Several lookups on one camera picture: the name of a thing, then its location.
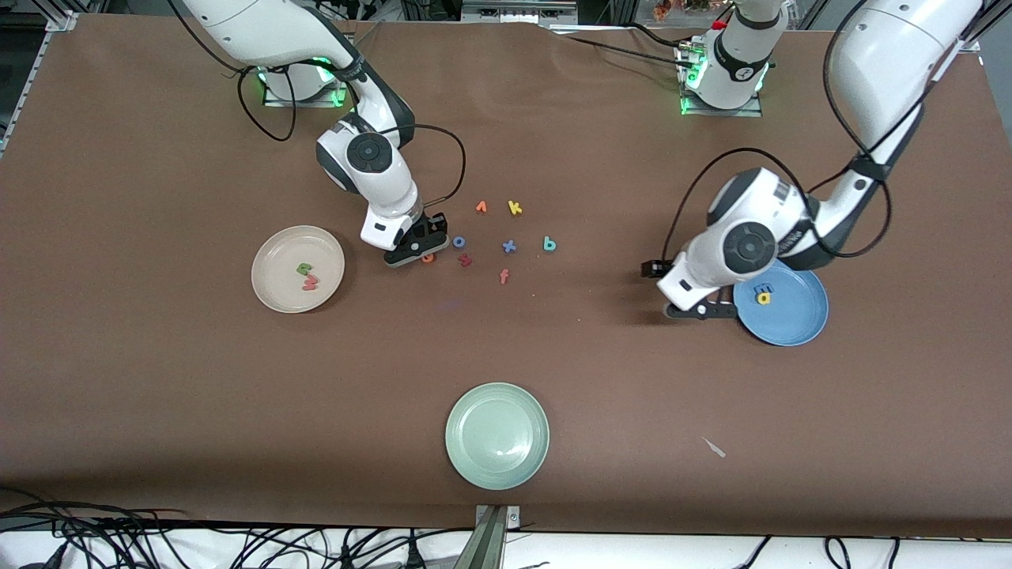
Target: metal bracket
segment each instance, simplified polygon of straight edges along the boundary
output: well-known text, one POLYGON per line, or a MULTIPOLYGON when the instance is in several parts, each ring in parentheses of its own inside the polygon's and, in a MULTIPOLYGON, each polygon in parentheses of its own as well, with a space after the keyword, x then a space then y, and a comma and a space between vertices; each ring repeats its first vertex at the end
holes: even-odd
POLYGON ((46 13, 49 23, 46 24, 46 31, 70 31, 77 25, 77 13, 71 10, 61 10, 59 15, 46 13))
MULTIPOLYGON (((485 510, 492 506, 478 506, 475 508, 475 524, 482 522, 482 515, 485 510)), ((506 529, 516 530, 520 527, 520 506, 506 506, 506 529)))

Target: black cable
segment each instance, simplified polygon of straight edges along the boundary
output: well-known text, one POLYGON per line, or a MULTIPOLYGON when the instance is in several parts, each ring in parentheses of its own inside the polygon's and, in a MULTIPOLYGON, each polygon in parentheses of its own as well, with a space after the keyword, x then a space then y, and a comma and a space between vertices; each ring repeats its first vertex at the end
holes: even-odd
POLYGON ((119 538, 119 544, 122 546, 122 551, 123 551, 123 554, 124 554, 125 558, 129 558, 131 561, 133 561, 133 556, 131 555, 130 552, 131 552, 131 549, 133 549, 133 548, 136 547, 137 550, 138 550, 138 552, 140 552, 141 557, 143 558, 144 563, 146 565, 152 566, 152 567, 158 567, 159 566, 158 557, 155 554, 155 549, 151 545, 151 541, 148 539, 147 534, 144 532, 144 526, 140 523, 140 521, 138 519, 139 516, 133 510, 128 510, 128 509, 124 509, 124 508, 117 508, 115 506, 102 506, 102 505, 98 505, 98 504, 86 504, 86 503, 79 503, 79 504, 80 505, 73 505, 73 506, 67 506, 67 507, 80 507, 80 508, 88 508, 88 509, 99 509, 100 511, 111 511, 111 512, 121 513, 121 514, 126 515, 128 516, 126 519, 129 519, 130 522, 128 522, 126 519, 117 519, 117 520, 113 521, 113 523, 115 523, 115 524, 123 524, 123 523, 136 524, 137 529, 140 530, 140 533, 144 535, 144 542, 145 542, 145 544, 148 547, 147 551, 145 551, 144 546, 140 543, 139 535, 135 535, 135 534, 132 533, 133 529, 131 529, 131 527, 123 527, 121 531, 109 531, 107 529, 108 526, 107 526, 106 522, 104 522, 101 519, 95 519, 94 523, 95 523, 95 526, 98 529, 97 531, 101 532, 105 536, 108 536, 110 539, 112 539, 112 538, 119 538), (132 538, 131 539, 131 543, 126 542, 125 537, 131 537, 132 538))
POLYGON ((893 192, 890 190, 889 184, 886 183, 886 180, 879 181, 878 184, 882 188, 882 197, 886 199, 886 218, 882 220, 882 227, 867 245, 849 253, 844 253, 839 249, 830 247, 829 243, 826 243, 823 236, 819 235, 819 232, 815 229, 816 214, 812 211, 812 205, 809 204, 809 200, 805 199, 803 196, 802 204, 805 205, 805 213, 809 216, 810 220, 813 220, 812 235, 815 236, 816 243, 819 245, 819 248, 822 249, 827 255, 838 259, 853 259, 855 257, 860 257, 877 247, 878 244, 881 243, 881 240, 886 238, 886 234, 889 233, 890 226, 893 225, 893 192))
POLYGON ((664 37, 661 37, 660 35, 654 33, 646 25, 643 25, 642 23, 635 22, 635 21, 623 23, 623 24, 621 24, 621 27, 635 27, 636 29, 639 29, 640 31, 646 33, 647 36, 650 37, 651 39, 653 39, 654 42, 657 42, 658 44, 660 44, 662 46, 667 46, 668 48, 677 48, 678 45, 681 44, 682 42, 687 42, 689 39, 692 39, 691 35, 689 35, 688 37, 682 37, 681 39, 665 39, 664 37))
POLYGON ((394 131, 405 131, 408 129, 416 129, 416 128, 442 133, 447 137, 453 139, 453 141, 456 143, 456 146, 460 148, 460 176, 456 180, 456 185, 453 186, 453 189, 446 195, 443 195, 442 197, 437 197, 431 201, 426 201, 424 206, 428 208, 430 206, 442 204, 443 201, 446 201, 450 197, 456 195, 457 190, 460 189, 460 185, 463 184, 463 176, 468 172, 468 151, 463 148, 463 141, 460 140, 460 137, 456 136, 451 131, 443 129, 442 127, 435 127, 433 125, 423 125, 421 123, 415 123, 414 125, 404 125, 403 127, 391 127, 390 129, 387 129, 385 131, 380 131, 376 134, 386 135, 388 133, 393 133, 394 131))
POLYGON ((288 90, 291 93, 291 124, 288 126, 288 133, 283 137, 278 137, 277 135, 271 133, 266 128, 264 128, 264 126, 261 125, 260 121, 257 120, 255 116, 253 116, 253 113, 250 112, 249 107, 246 106, 246 99, 243 98, 243 81, 246 80, 246 76, 249 75, 249 73, 254 69, 256 68, 253 66, 249 66, 239 71, 239 81, 236 83, 236 90, 239 93, 239 104, 243 106, 243 111, 246 112, 246 116, 249 116, 250 120, 252 120, 253 124, 256 125, 256 128, 260 129, 261 133, 267 135, 273 141, 285 142, 288 139, 290 139, 291 134, 296 132, 296 115, 298 113, 297 109, 299 107, 299 105, 296 103, 296 89, 291 84, 291 76, 288 75, 288 66, 285 65, 282 67, 267 70, 268 73, 278 73, 278 72, 284 73, 284 78, 288 82, 288 90))
POLYGON ((620 54, 627 54, 627 55, 630 55, 630 56, 636 56, 638 58, 644 58, 644 59, 659 61, 659 62, 663 62, 663 63, 670 63, 671 65, 675 65, 675 66, 678 66, 678 67, 692 67, 692 64, 690 64, 689 62, 685 62, 685 61, 678 61, 678 60, 673 60, 673 59, 670 59, 670 58, 662 58, 660 56, 654 56, 654 55, 651 55, 651 54, 644 54, 642 52, 635 52, 632 50, 626 50, 625 48, 619 48, 617 46, 609 46, 607 44, 601 44, 600 42, 594 42, 594 40, 591 40, 591 39, 584 39, 583 37, 573 37, 572 35, 567 35, 567 37, 569 37, 570 39, 572 39, 574 42, 579 42, 581 44, 586 44, 588 46, 595 46, 597 48, 603 48, 605 50, 611 50, 612 52, 618 52, 620 54))
MULTIPOLYGON (((214 525, 208 525, 206 523, 202 523, 202 522, 200 522, 198 520, 192 520, 192 519, 189 520, 189 522, 195 524, 197 527, 200 527, 200 529, 203 529, 203 530, 207 530, 207 531, 214 532, 216 534, 221 534, 223 536, 241 536, 241 535, 250 536, 251 533, 252 533, 252 530, 223 530, 221 527, 215 527, 214 525)), ((327 546, 327 540, 326 540, 327 535, 324 534, 323 536, 324 536, 324 546, 326 547, 327 546)), ((320 557, 322 557, 322 558, 324 558, 324 559, 326 559, 328 561, 337 562, 337 561, 340 561, 340 559, 341 559, 340 557, 332 557, 330 555, 329 548, 328 548, 328 550, 327 550, 326 553, 321 554, 319 551, 317 551, 317 550, 315 550, 313 548, 305 547, 305 546, 300 546, 298 544, 293 544, 291 542, 285 542, 285 541, 280 540, 280 539, 275 539, 275 538, 270 538, 270 537, 265 537, 263 539, 265 541, 267 541, 267 542, 271 542, 271 543, 275 543, 275 544, 287 546, 290 549, 296 549, 296 550, 300 550, 300 551, 305 551, 305 552, 316 554, 316 555, 318 555, 318 556, 320 556, 320 557)))
POLYGON ((183 567, 183 569, 190 569, 189 565, 186 564, 182 556, 179 555, 179 552, 176 551, 176 547, 172 545, 172 541, 169 539, 168 532, 162 529, 161 520, 158 517, 158 513, 154 510, 148 510, 147 513, 149 513, 152 516, 152 519, 154 519, 155 521, 155 533, 161 536, 162 541, 165 543, 166 547, 169 548, 169 551, 172 552, 172 555, 176 558, 179 564, 183 567))
MULTIPOLYGON (((384 544, 384 545, 382 545, 382 546, 380 546, 378 548, 375 548, 375 549, 387 547, 388 545, 393 544, 394 542, 400 541, 400 540, 403 540, 403 543, 399 543, 399 544, 397 544, 397 545, 395 545, 395 546, 393 546, 391 548, 388 548, 387 550, 385 550, 382 553, 377 554, 375 557, 369 559, 368 561, 366 561, 362 565, 359 565, 357 569, 367 569, 369 565, 372 565, 373 563, 375 563, 378 559, 381 559, 385 555, 391 553, 392 551, 397 550, 398 548, 404 547, 405 545, 407 545, 409 543, 417 542, 418 540, 422 540, 422 539, 429 538, 429 537, 432 537, 432 536, 438 536, 440 534, 447 534, 447 533, 450 533, 450 532, 470 532, 470 531, 473 531, 473 530, 474 530, 474 527, 449 527, 449 529, 446 529, 446 530, 436 530, 434 532, 429 532, 428 534, 422 534, 421 536, 417 536, 415 538, 404 537, 404 536, 401 536, 400 538, 395 538, 395 539, 391 540, 390 542, 388 542, 387 544, 384 544)), ((371 553, 371 551, 370 552, 362 552, 361 555, 365 556, 365 555, 368 555, 369 553, 371 553)))
MULTIPOLYGON (((144 556, 147 559, 147 556, 144 553, 144 549, 141 547, 141 544, 139 543, 140 536, 144 536, 144 542, 145 542, 145 544, 147 544, 148 550, 151 552, 152 562, 157 567, 159 565, 159 563, 158 563, 157 556, 155 554, 155 549, 151 545, 151 540, 148 539, 148 532, 147 532, 147 530, 140 523, 140 519, 143 519, 143 518, 140 517, 140 516, 138 516, 137 518, 135 518, 135 514, 137 514, 137 510, 126 510, 126 511, 132 512, 132 515, 130 517, 132 518, 132 520, 134 521, 134 524, 137 525, 137 529, 138 529, 136 534, 134 533, 133 529, 126 529, 125 530, 125 533, 132 537, 132 545, 136 546, 141 551, 141 555, 144 556)), ((161 530, 161 524, 160 524, 159 519, 158 519, 158 514, 154 513, 154 512, 148 512, 148 513, 150 513, 150 515, 152 515, 152 518, 155 521, 156 531, 160 531, 161 530)), ((183 561, 182 557, 180 557, 179 552, 176 551, 175 546, 173 546, 172 543, 169 541, 168 536, 166 536, 164 533, 161 533, 161 532, 159 532, 159 533, 160 533, 160 535, 162 537, 162 541, 165 542, 166 546, 168 546, 169 551, 172 552, 172 555, 176 558, 176 560, 180 562, 180 564, 182 565, 182 567, 184 569, 189 569, 189 566, 186 564, 185 561, 183 561)))
POLYGON ((373 530, 367 536, 365 536, 364 538, 362 538, 362 539, 358 540, 357 542, 355 542, 351 546, 351 550, 349 552, 350 553, 350 557, 352 559, 354 559, 355 557, 358 557, 360 555, 360 552, 362 551, 362 548, 365 547, 365 544, 369 543, 370 541, 372 541, 372 538, 375 538, 376 536, 378 536, 380 534, 383 534, 383 533, 384 533, 383 530, 373 530))
POLYGON ((279 550, 277 550, 274 553, 274 555, 272 555, 272 556, 268 557, 267 559, 265 559, 263 561, 263 563, 260 564, 260 568, 261 569, 265 569, 268 565, 270 565, 274 561, 276 561, 276 560, 284 557, 285 555, 291 555, 291 554, 302 554, 302 555, 306 556, 306 566, 309 567, 310 566, 310 556, 309 556, 309 554, 306 553, 305 551, 296 550, 293 548, 293 546, 294 546, 296 542, 304 541, 304 540, 308 539, 310 536, 312 536, 313 534, 317 534, 317 533, 321 533, 321 532, 323 532, 323 527, 316 527, 314 530, 310 530, 309 532, 307 532, 306 534, 303 534, 302 536, 299 536, 298 538, 296 538, 294 540, 292 540, 290 543, 286 544, 284 547, 282 547, 279 550))
MULTIPOLYGON (((43 519, 50 518, 54 520, 60 520, 63 523, 63 525, 61 526, 61 531, 64 533, 65 539, 68 541, 68 543, 70 543, 70 545, 74 546, 76 549, 81 550, 85 554, 90 555, 90 552, 84 546, 83 538, 98 537, 102 539, 102 541, 104 541, 106 545, 108 545, 110 548, 113 549, 118 558, 125 559, 129 562, 129 564, 132 562, 131 556, 129 554, 129 550, 132 547, 131 545, 126 545, 125 542, 123 542, 120 539, 120 544, 122 545, 122 548, 120 549, 120 547, 118 547, 116 543, 112 540, 113 536, 109 536, 108 533, 104 532, 99 521, 96 520, 95 523, 85 522, 80 517, 70 515, 69 508, 89 509, 89 510, 97 510, 97 511, 111 512, 120 515, 125 515, 126 518, 134 525, 136 525, 139 530, 143 532, 144 527, 140 523, 141 516, 138 514, 136 510, 130 510, 126 508, 120 508, 116 506, 93 504, 89 502, 77 502, 77 501, 67 501, 67 500, 59 500, 59 501, 45 500, 40 496, 37 496, 30 492, 25 492, 23 490, 10 488, 6 486, 0 486, 0 490, 16 493, 35 500, 34 503, 14 507, 5 512, 2 512, 0 513, 0 517, 6 518, 6 517, 26 516, 29 518, 40 517, 43 519), (39 508, 49 509, 51 513, 33 511, 39 508), (70 525, 71 529, 73 530, 72 534, 67 532, 68 525, 70 525), (80 533, 80 527, 78 526, 83 526, 85 530, 87 530, 87 532, 84 534, 80 533), (75 542, 74 538, 82 540, 81 544, 75 542)), ((154 554, 154 548, 152 547, 151 542, 147 539, 147 537, 145 537, 145 543, 148 546, 148 552, 146 552, 144 548, 141 547, 139 543, 137 543, 137 538, 135 537, 135 545, 137 545, 142 557, 144 557, 145 562, 147 562, 148 565, 157 566, 157 558, 155 557, 154 554)))
POLYGON ((763 538, 763 540, 759 542, 759 545, 756 546, 756 549, 752 551, 752 555, 749 557, 749 560, 746 561, 745 564, 739 565, 738 569, 752 569, 752 565, 755 564, 756 559, 759 559, 759 554, 762 553, 763 548, 765 548, 766 544, 768 544, 772 539, 773 536, 766 536, 763 538))
POLYGON ((966 24, 966 27, 962 30, 962 33, 959 35, 959 38, 966 40, 966 43, 975 42, 976 40, 975 38, 979 37, 980 34, 976 34, 974 35, 974 37, 971 37, 971 34, 973 34, 974 29, 981 23, 981 20, 988 15, 988 12, 991 11, 991 8, 997 5, 999 1, 1000 0, 995 0, 994 4, 988 6, 987 0, 981 0, 981 9, 977 11, 977 15, 974 16, 974 19, 969 20, 969 23, 966 24))
POLYGON ((91 553, 91 550, 88 549, 88 545, 84 541, 84 538, 87 536, 82 536, 78 534, 78 532, 76 531, 74 533, 68 532, 69 524, 66 521, 61 522, 59 532, 57 531, 57 522, 55 519, 52 520, 50 523, 52 525, 51 535, 53 536, 53 538, 63 537, 68 544, 74 546, 74 549, 84 553, 84 559, 85 563, 88 566, 88 569, 91 569, 93 562, 97 563, 99 567, 102 568, 105 567, 105 564, 103 564, 101 560, 99 560, 98 557, 95 554, 91 553), (80 543, 74 541, 75 537, 78 538, 80 543))
POLYGON ((827 6, 828 4, 829 4, 829 2, 823 2, 823 3, 822 3, 822 4, 821 4, 821 5, 820 5, 820 6, 819 6, 819 7, 817 8, 817 9, 816 9, 816 12, 815 12, 814 14, 811 14, 811 13, 810 13, 809 15, 807 15, 807 16, 806 16, 806 18, 805 18, 805 19, 808 19, 808 20, 810 21, 810 23, 809 23, 809 27, 806 27, 805 29, 812 29, 812 26, 813 26, 813 25, 815 25, 815 23, 816 23, 816 20, 817 20, 817 19, 819 19, 819 16, 821 16, 821 15, 822 15, 822 12, 823 12, 823 10, 825 10, 825 9, 826 9, 826 6, 827 6))
POLYGON ((285 532, 287 532, 287 530, 285 530, 284 527, 280 527, 277 530, 267 530, 262 535, 254 534, 251 532, 250 536, 254 537, 255 539, 252 542, 247 542, 243 546, 243 549, 239 551, 239 555, 237 555, 236 559, 233 560, 232 565, 229 566, 229 569, 240 569, 241 567, 243 567, 243 563, 245 563, 246 560, 249 559, 251 555, 253 555, 254 553, 256 553, 257 550, 268 544, 266 540, 261 540, 261 536, 267 536, 271 532, 275 532, 275 534, 271 536, 272 538, 279 538, 281 534, 284 534, 285 532))
MULTIPOLYGON (((57 515, 57 514, 53 514, 53 513, 38 512, 38 511, 36 511, 36 512, 19 512, 19 513, 13 514, 13 515, 8 515, 7 512, 0 513, 0 519, 6 519, 6 518, 9 518, 9 517, 15 517, 15 518, 24 518, 24 517, 27 517, 29 519, 32 519, 32 518, 34 518, 34 519, 52 519, 52 520, 55 520, 55 521, 63 521, 63 522, 65 522, 65 524, 69 524, 69 525, 71 525, 71 526, 73 526, 75 529, 75 534, 72 535, 73 537, 78 537, 78 538, 82 538, 82 539, 84 537, 100 539, 101 541, 103 541, 105 543, 105 545, 107 545, 112 550, 113 554, 115 555, 115 561, 116 562, 122 561, 122 562, 125 563, 125 566, 129 567, 129 568, 131 568, 131 569, 140 569, 138 567, 138 564, 133 560, 133 557, 129 553, 126 553, 118 544, 116 544, 115 541, 111 539, 111 537, 109 537, 107 534, 103 533, 99 526, 97 526, 97 525, 95 525, 95 524, 93 524, 91 522, 85 521, 83 518, 69 518, 69 517, 66 517, 66 516, 63 516, 63 515, 57 515), (84 534, 78 534, 77 530, 82 530, 82 529, 85 530, 86 532, 84 534)), ((78 544, 78 543, 74 542, 68 536, 69 535, 66 534, 66 532, 65 532, 64 533, 64 539, 66 539, 71 546, 73 546, 75 549, 77 549, 79 551, 82 551, 90 559, 93 559, 96 563, 98 563, 100 567, 104 567, 104 565, 101 563, 101 561, 97 557, 95 557, 95 555, 93 553, 91 553, 91 551, 88 550, 88 548, 86 546, 83 546, 82 544, 78 544)))
POLYGON ((893 569, 896 564, 896 556, 900 553, 900 538, 893 538, 893 551, 889 554, 889 563, 886 565, 886 569, 893 569))
POLYGON ((816 185, 812 186, 811 188, 805 190, 805 192, 806 193, 814 193, 815 190, 819 189, 820 187, 822 187, 822 186, 828 184, 829 182, 838 179, 840 176, 846 174, 847 170, 849 170, 849 169, 850 169, 850 165, 848 164, 847 166, 844 166, 843 169, 840 170, 839 172, 833 174, 832 176, 824 179, 823 181, 821 181, 821 182, 817 183, 816 185))
POLYGON ((31 523, 24 523, 22 525, 11 525, 10 527, 4 527, 0 530, 0 534, 4 532, 19 532, 21 530, 31 530, 33 527, 41 527, 43 525, 53 525, 52 521, 32 521, 31 523))
POLYGON ((404 569, 426 569, 425 558, 418 551, 418 540, 415 538, 415 529, 412 527, 409 534, 411 543, 408 544, 408 560, 404 563, 404 569))
POLYGON ((386 542, 380 544, 378 546, 375 546, 375 547, 373 547, 372 549, 369 549, 369 550, 362 551, 361 548, 359 548, 359 550, 356 552, 356 555, 353 556, 352 559, 360 559, 362 557, 365 557, 366 555, 371 555, 371 554, 373 554, 373 553, 375 553, 375 552, 377 552, 377 551, 380 551, 380 550, 382 550, 382 549, 384 549, 386 547, 389 547, 392 544, 397 543, 397 542, 402 542, 402 543, 398 544, 398 547, 401 547, 401 546, 407 544, 409 541, 410 541, 410 538, 408 536, 398 536, 398 537, 392 538, 392 539, 390 539, 390 540, 388 540, 388 541, 386 541, 386 542))
POLYGON ((823 540, 823 551, 826 552, 826 557, 829 558, 829 562, 833 564, 836 569, 851 569, 850 568, 850 554, 847 553, 847 546, 843 545, 843 540, 837 538, 836 536, 830 536, 823 540), (829 545, 836 542, 840 545, 840 551, 843 552, 843 565, 837 562, 836 557, 833 556, 833 552, 829 551, 829 545))
POLYGON ((725 23, 731 21, 731 16, 732 16, 731 9, 734 8, 734 7, 735 7, 735 3, 734 2, 728 2, 728 7, 725 8, 723 12, 721 12, 720 14, 718 14, 716 19, 714 21, 722 21, 723 20, 725 23))
POLYGON ((176 15, 176 19, 179 20, 179 23, 183 24, 183 27, 186 28, 186 32, 190 34, 190 37, 192 37, 193 40, 196 42, 197 45, 200 46, 200 48, 207 53, 208 56, 214 58, 215 61, 217 61, 218 63, 222 64, 222 66, 224 66, 225 68, 233 71, 234 73, 239 73, 240 69, 238 67, 235 67, 229 62, 218 57, 218 54, 212 52, 210 48, 208 48, 203 42, 200 40, 199 37, 197 37, 196 33, 193 32, 193 29, 189 26, 188 23, 186 23, 186 18, 184 18, 183 15, 179 13, 179 9, 176 8, 176 5, 172 0, 166 0, 166 2, 169 3, 169 8, 172 8, 172 13, 176 15))
MULTIPOLYGON (((981 12, 980 17, 978 17, 977 20, 975 20, 974 23, 972 23, 969 25, 969 30, 971 31, 974 30, 974 27, 977 26, 977 24, 980 22, 981 18, 990 17, 991 16, 991 10, 995 9, 995 6, 997 6, 997 5, 998 5, 998 2, 996 1, 992 5, 988 6, 985 9, 983 9, 982 12, 981 12)), ((1002 8, 1002 11, 999 12, 999 14, 997 16, 995 16, 994 18, 992 18, 991 21, 989 21, 988 24, 985 25, 983 28, 977 30, 977 32, 974 33, 974 36, 969 37, 968 39, 971 39, 973 42, 976 42, 982 35, 984 35, 985 33, 989 32, 989 31, 991 31, 991 29, 995 26, 995 24, 997 24, 999 21, 1001 21, 1002 18, 1004 18, 1008 14, 1009 10, 1012 10, 1012 4, 1010 4, 1010 5, 1005 6, 1004 8, 1002 8)))

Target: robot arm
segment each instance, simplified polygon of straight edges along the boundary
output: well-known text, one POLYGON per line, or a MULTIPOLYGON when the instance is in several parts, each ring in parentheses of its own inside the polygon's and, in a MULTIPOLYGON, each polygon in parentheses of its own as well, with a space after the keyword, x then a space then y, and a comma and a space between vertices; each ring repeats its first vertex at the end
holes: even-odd
POLYGON ((357 95, 355 110, 317 140, 317 161, 341 188, 368 201, 360 236, 399 266, 448 245, 445 221, 428 218, 399 148, 415 115, 330 20, 287 0, 183 0, 233 58, 276 68, 326 58, 357 95))
POLYGON ((867 147, 877 144, 871 160, 859 155, 826 201, 764 168, 739 173, 710 205, 706 231, 678 253, 658 281, 671 303, 691 310, 720 288, 758 275, 778 256, 794 269, 828 264, 833 256, 819 246, 813 229, 830 248, 843 246, 906 149, 921 109, 904 115, 929 80, 944 73, 959 34, 980 8, 980 2, 964 0, 872 0, 859 10, 842 36, 831 73, 857 116, 861 141, 867 147))
POLYGON ((686 85, 710 106, 733 109, 744 105, 762 81, 787 20, 783 0, 735 2, 728 26, 702 35, 705 57, 686 85))

